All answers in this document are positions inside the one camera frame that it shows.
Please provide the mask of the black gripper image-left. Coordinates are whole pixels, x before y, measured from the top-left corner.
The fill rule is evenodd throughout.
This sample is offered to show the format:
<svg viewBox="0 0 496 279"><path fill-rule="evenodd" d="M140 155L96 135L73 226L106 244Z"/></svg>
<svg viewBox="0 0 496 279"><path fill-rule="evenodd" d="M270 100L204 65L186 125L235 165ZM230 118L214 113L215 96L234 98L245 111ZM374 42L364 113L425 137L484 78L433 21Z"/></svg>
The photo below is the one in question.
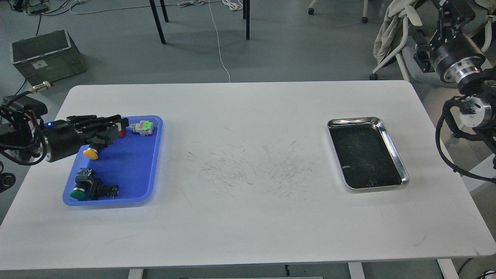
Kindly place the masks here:
<svg viewBox="0 0 496 279"><path fill-rule="evenodd" d="M98 137L106 137L110 146L118 137L120 129L129 126L129 119L120 115L97 117L96 115L68 116L43 125L47 146L45 160L55 162L78 153L81 146L96 144Z"/></svg>

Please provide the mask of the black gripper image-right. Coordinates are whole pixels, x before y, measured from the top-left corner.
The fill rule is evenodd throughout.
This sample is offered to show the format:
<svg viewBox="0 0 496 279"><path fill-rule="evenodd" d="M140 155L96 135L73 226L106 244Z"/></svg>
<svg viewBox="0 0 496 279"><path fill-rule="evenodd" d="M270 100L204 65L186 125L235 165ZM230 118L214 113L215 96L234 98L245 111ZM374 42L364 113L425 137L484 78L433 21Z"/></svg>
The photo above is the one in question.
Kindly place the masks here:
<svg viewBox="0 0 496 279"><path fill-rule="evenodd" d="M485 57L462 28L476 17L466 0L432 0L438 12L436 31L427 42L422 33L413 36L414 61L423 73L435 72L443 83L473 84L483 79Z"/></svg>

